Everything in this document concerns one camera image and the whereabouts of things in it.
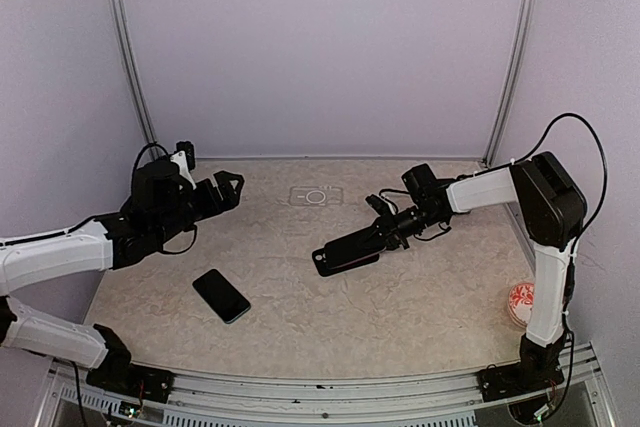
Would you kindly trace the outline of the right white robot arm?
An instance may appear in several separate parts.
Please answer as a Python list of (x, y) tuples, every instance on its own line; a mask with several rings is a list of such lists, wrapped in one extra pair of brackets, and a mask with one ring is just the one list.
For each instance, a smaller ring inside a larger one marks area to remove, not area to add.
[(438, 178), (421, 164), (407, 171), (402, 181), (412, 206), (396, 211), (381, 196), (368, 196), (366, 202), (377, 218), (370, 226), (314, 251), (312, 259), (320, 275), (368, 265), (386, 251), (406, 249), (410, 238), (420, 238), (433, 225), (448, 233), (456, 215), (516, 203), (535, 255), (534, 301), (525, 337), (548, 348), (566, 335), (579, 239), (595, 216), (587, 211), (585, 196), (552, 153), (532, 149), (521, 159), (457, 178)]

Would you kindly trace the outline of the purple-edged smartphone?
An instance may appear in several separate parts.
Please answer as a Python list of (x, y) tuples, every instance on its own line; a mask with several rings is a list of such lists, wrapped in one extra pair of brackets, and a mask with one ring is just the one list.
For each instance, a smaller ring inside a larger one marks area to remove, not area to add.
[(373, 264), (376, 263), (378, 260), (380, 259), (380, 255), (379, 254), (374, 254), (372, 256), (369, 257), (365, 257), (362, 259), (358, 259), (355, 260), (353, 262), (349, 262), (340, 266), (335, 266), (335, 267), (326, 267), (327, 272), (330, 275), (336, 274), (336, 273), (340, 273), (340, 272), (344, 272), (344, 271), (348, 271), (351, 269), (355, 269), (355, 268), (359, 268), (359, 267), (363, 267), (369, 264)]

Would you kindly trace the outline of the black phone case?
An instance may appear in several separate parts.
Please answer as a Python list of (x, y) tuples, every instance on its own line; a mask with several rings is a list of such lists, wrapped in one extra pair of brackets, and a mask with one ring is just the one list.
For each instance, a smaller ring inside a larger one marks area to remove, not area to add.
[(377, 262), (385, 249), (382, 238), (370, 227), (326, 243), (311, 257), (319, 275), (329, 277)]

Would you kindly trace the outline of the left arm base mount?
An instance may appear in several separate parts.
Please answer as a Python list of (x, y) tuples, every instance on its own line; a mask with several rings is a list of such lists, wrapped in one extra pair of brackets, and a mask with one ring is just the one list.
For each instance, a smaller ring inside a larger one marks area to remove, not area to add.
[(86, 383), (105, 391), (166, 404), (174, 383), (171, 371), (146, 367), (132, 362), (124, 342), (110, 328), (94, 324), (105, 341), (107, 353), (96, 368), (86, 375)]

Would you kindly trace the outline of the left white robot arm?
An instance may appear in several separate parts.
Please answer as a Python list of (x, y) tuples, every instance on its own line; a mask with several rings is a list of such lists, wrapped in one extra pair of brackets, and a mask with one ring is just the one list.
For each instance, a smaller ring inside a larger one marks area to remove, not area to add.
[(133, 390), (140, 371), (115, 332), (83, 326), (35, 310), (13, 292), (47, 280), (82, 272), (134, 266), (168, 251), (166, 243), (199, 222), (240, 203), (244, 179), (219, 171), (194, 181), (179, 155), (135, 169), (129, 198), (114, 213), (31, 238), (1, 243), (1, 345), (64, 359), (102, 377), (121, 392)]

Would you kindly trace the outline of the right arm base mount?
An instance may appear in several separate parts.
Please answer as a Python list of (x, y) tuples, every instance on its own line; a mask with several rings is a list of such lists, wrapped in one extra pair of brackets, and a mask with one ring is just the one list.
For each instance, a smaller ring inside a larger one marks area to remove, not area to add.
[(564, 381), (559, 356), (566, 342), (563, 334), (555, 343), (542, 347), (521, 337), (519, 360), (502, 366), (488, 366), (476, 374), (484, 402), (524, 395)]

